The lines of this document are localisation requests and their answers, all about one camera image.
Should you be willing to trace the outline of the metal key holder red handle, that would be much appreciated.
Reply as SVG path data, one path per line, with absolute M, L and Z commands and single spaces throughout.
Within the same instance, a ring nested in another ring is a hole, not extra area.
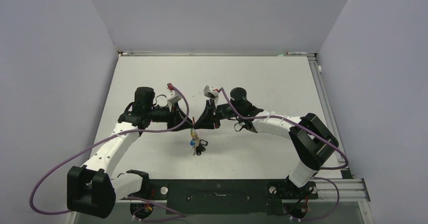
M 190 141 L 190 146 L 193 149 L 193 155 L 197 155 L 197 156 L 201 156 L 203 152 L 206 151 L 206 147 L 208 146 L 208 141 L 201 139 L 197 132 L 196 129 L 194 128 L 195 126 L 195 118 L 192 118 L 192 128 L 190 129 L 190 136 L 191 136 L 191 141 Z

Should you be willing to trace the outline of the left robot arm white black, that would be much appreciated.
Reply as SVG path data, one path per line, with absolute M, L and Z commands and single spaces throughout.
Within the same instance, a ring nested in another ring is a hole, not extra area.
M 163 109 L 153 105 L 155 92 L 150 87 L 138 87 L 134 100 L 119 116 L 112 134 L 99 142 L 100 148 L 82 166 L 73 166 L 67 174 L 67 208 L 100 218 L 106 218 L 115 204 L 124 199 L 150 197 L 154 193 L 149 174 L 129 170 L 112 178 L 116 166 L 129 147 L 144 133 L 151 122 L 168 122 L 179 113 L 177 103 L 185 96 L 168 84 L 168 105 Z

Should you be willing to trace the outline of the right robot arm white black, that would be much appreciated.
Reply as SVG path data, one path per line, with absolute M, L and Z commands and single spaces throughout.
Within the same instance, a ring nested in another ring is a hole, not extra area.
M 291 140 L 299 162 L 286 178 L 285 191 L 292 198 L 303 194 L 305 185 L 339 147 L 336 137 L 313 113 L 303 117 L 289 117 L 268 112 L 254 106 L 247 99 L 246 90 L 241 87 L 231 91 L 228 103 L 218 104 L 220 92 L 220 89 L 214 87 L 204 88 L 203 93 L 208 100 L 194 128 L 218 129 L 221 121 L 236 120 L 241 129 Z

